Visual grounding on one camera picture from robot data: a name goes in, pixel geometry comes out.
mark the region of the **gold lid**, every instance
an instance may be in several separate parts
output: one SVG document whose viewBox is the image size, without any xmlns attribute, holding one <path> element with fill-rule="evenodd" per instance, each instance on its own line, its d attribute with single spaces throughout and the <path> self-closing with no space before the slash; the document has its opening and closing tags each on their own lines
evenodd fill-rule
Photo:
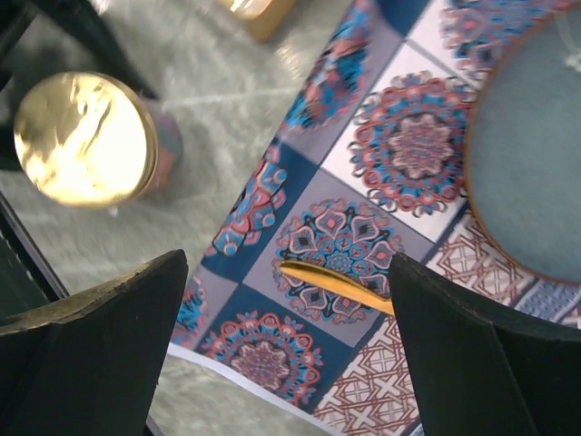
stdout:
<svg viewBox="0 0 581 436">
<path fill-rule="evenodd" d="M 15 118 L 16 152 L 30 180 L 70 206 L 112 206 L 134 196 L 155 158 L 136 100 L 98 74 L 56 74 L 37 84 Z"/>
</svg>

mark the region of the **gray plate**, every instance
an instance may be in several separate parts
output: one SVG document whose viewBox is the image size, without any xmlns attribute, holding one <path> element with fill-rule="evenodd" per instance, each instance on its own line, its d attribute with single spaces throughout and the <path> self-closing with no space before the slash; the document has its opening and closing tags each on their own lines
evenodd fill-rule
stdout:
<svg viewBox="0 0 581 436">
<path fill-rule="evenodd" d="M 566 21 L 581 47 L 581 8 Z M 581 73 L 565 64 L 559 27 L 543 25 L 491 77 L 471 125 L 466 177 L 473 209 L 509 258 L 581 282 Z"/>
</svg>

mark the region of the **red and blue mandala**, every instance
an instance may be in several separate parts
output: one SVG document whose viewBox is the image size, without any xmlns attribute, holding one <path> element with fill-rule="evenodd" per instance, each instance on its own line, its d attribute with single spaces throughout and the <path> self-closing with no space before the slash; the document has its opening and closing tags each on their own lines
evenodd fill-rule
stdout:
<svg viewBox="0 0 581 436">
<path fill-rule="evenodd" d="M 212 240 L 206 256 L 217 253 L 233 256 L 242 246 L 256 244 L 262 231 L 274 225 L 276 211 L 286 201 L 282 186 L 288 174 L 279 166 L 280 158 L 280 147 L 271 145 Z"/>
<path fill-rule="evenodd" d="M 395 77 L 371 94 L 349 145 L 353 176 L 389 212 L 445 212 L 463 189 L 462 142 L 475 92 L 456 77 Z"/>
<path fill-rule="evenodd" d="M 320 349 L 303 325 L 257 311 L 227 321 L 202 345 L 205 355 L 223 363 L 294 406 L 309 404 L 323 365 Z"/>
<path fill-rule="evenodd" d="M 401 238 L 384 213 L 368 203 L 345 200 L 313 204 L 302 216 L 292 217 L 276 243 L 280 248 L 272 262 L 274 279 L 290 307 L 305 318 L 335 324 L 365 320 L 372 309 L 282 274 L 281 261 L 314 263 L 389 295 L 391 257 L 403 252 Z"/>
<path fill-rule="evenodd" d="M 527 29 L 576 0 L 448 0 L 441 33 L 458 68 L 485 77 Z"/>
<path fill-rule="evenodd" d="M 283 131 L 309 130 L 343 113 L 359 97 L 369 58 L 370 0 L 356 0 L 287 113 Z"/>
<path fill-rule="evenodd" d="M 172 342 L 190 348 L 192 341 L 200 334 L 200 327 L 208 311 L 206 291 L 198 277 L 193 276 L 186 285 L 182 305 L 173 330 Z"/>
</svg>

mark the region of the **dark blue square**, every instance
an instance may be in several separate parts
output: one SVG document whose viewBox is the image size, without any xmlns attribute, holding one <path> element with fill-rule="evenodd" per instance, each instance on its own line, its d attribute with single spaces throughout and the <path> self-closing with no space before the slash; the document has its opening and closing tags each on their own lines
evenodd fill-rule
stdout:
<svg viewBox="0 0 581 436">
<path fill-rule="evenodd" d="M 377 0 L 377 2 L 384 18 L 404 37 L 408 35 L 428 5 L 428 0 Z"/>
<path fill-rule="evenodd" d="M 313 412 L 354 350 L 240 285 L 195 350 Z M 260 361 L 261 365 L 252 365 Z"/>
<path fill-rule="evenodd" d="M 317 165 L 274 139 L 225 217 L 202 265 L 241 282 L 317 170 Z"/>
</svg>

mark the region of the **countertop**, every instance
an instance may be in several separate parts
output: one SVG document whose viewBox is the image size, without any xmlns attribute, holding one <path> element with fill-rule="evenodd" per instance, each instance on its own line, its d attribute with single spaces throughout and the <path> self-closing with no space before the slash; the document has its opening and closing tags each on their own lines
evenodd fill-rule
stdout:
<svg viewBox="0 0 581 436">
<path fill-rule="evenodd" d="M 135 66 L 178 119 L 181 167 L 163 192 L 117 217 L 68 209 L 24 175 L 0 188 L 70 293 L 183 248 L 191 270 L 231 209 L 350 0 L 300 0 L 267 44 L 214 0 L 94 0 Z M 9 56 L 19 73 L 0 118 L 50 73 L 94 60 L 42 17 Z M 152 406 L 165 436 L 322 434 L 194 363 L 168 357 Z"/>
</svg>

